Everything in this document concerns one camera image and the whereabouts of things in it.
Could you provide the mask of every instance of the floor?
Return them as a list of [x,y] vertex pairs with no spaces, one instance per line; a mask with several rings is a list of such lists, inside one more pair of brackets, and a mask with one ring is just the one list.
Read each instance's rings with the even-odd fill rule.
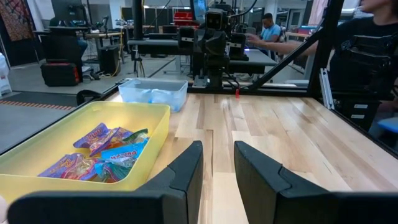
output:
[[[95,54],[92,44],[89,44],[89,49],[86,51],[85,58],[93,57]],[[150,58],[145,56],[142,58],[146,77],[161,79],[184,79],[189,80],[189,69],[185,68],[184,72],[173,73],[164,71],[175,70],[174,57],[167,58]],[[121,65],[121,72],[118,76],[113,78],[102,78],[99,81],[92,81],[91,83],[81,83],[72,87],[48,87],[44,84],[41,76],[40,64],[31,64],[16,69],[12,69],[9,73],[9,81],[13,93],[4,96],[7,98],[12,94],[19,91],[33,91],[42,93],[64,93],[64,94],[77,94],[81,90],[93,90],[99,93],[105,92],[107,89],[114,86],[114,84],[123,78],[133,78],[133,62],[130,57],[125,58],[125,64]],[[247,81],[244,74],[238,74],[239,78]],[[293,68],[286,67],[278,75],[273,78],[274,83],[283,83],[290,79],[302,79],[303,75]],[[0,133],[5,133],[0,136],[0,154],[2,151],[19,143],[26,137],[34,134],[37,130],[45,127],[46,125],[56,121],[65,115],[68,111],[53,110],[44,108],[31,108],[25,106],[10,106],[0,105]]]

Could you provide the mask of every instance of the black shirt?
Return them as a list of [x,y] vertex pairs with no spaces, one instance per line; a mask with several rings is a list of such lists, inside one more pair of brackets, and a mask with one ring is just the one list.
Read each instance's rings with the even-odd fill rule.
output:
[[330,60],[330,85],[333,88],[349,88],[356,85],[367,85],[369,79],[363,74],[366,68],[355,66],[349,60],[340,57],[342,48],[354,35],[382,37],[398,32],[398,23],[378,26],[373,22],[373,17],[353,19],[338,26],[333,47],[335,54]]

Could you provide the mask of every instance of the hand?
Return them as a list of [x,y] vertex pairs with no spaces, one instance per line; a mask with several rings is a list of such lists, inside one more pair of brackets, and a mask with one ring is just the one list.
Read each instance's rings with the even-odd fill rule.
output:
[[250,44],[258,45],[261,39],[254,34],[246,34],[246,38]]

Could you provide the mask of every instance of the black box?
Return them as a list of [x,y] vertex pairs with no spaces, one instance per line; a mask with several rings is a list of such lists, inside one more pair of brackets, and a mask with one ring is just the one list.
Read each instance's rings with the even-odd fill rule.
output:
[[74,63],[45,63],[40,68],[47,86],[75,86],[80,82]]
[[115,73],[114,76],[118,75],[120,72],[120,65],[119,63],[119,48],[120,45],[110,45],[106,47],[100,48],[100,55],[99,55],[99,68],[104,74],[111,74]]

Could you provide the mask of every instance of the tapestry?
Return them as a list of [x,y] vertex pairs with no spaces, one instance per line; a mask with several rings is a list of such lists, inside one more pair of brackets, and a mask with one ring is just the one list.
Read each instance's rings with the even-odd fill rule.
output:
[[11,41],[33,38],[33,24],[24,0],[0,0],[0,15]]

